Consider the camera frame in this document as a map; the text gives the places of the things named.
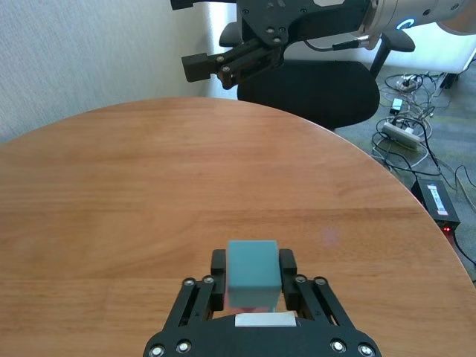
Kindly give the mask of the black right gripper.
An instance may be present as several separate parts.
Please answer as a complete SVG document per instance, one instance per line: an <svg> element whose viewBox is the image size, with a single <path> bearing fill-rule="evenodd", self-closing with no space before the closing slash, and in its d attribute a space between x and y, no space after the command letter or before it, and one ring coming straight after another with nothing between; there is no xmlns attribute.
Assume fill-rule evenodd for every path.
<svg viewBox="0 0 476 357"><path fill-rule="evenodd" d="M352 0L325 4L316 1L170 0L172 10L196 3L236 4L240 12L242 38L246 41L220 54L194 54L181 58L189 83L215 74L223 89L279 67L288 46L295 42L356 32L371 1Z"/></svg>

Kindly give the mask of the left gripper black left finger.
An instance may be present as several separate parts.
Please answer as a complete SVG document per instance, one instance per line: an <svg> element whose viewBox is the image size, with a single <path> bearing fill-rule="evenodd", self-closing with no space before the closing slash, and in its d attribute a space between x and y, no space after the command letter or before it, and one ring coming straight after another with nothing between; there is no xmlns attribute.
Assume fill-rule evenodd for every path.
<svg viewBox="0 0 476 357"><path fill-rule="evenodd" d="M224 249L213 250L210 274L197 280L183 280L173 308L164 324L164 332L225 334L228 319L214 320L214 312L224 309L226 285L226 254Z"/></svg>

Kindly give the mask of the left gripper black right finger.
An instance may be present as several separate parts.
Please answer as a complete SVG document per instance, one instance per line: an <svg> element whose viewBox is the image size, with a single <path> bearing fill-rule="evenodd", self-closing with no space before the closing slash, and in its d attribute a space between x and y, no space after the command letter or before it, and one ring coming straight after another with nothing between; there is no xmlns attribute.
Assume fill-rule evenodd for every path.
<svg viewBox="0 0 476 357"><path fill-rule="evenodd" d="M287 310L295 311L301 320L314 321L321 326L354 327L326 278L308 279L299 274L291 249L279 250L279 264Z"/></svg>

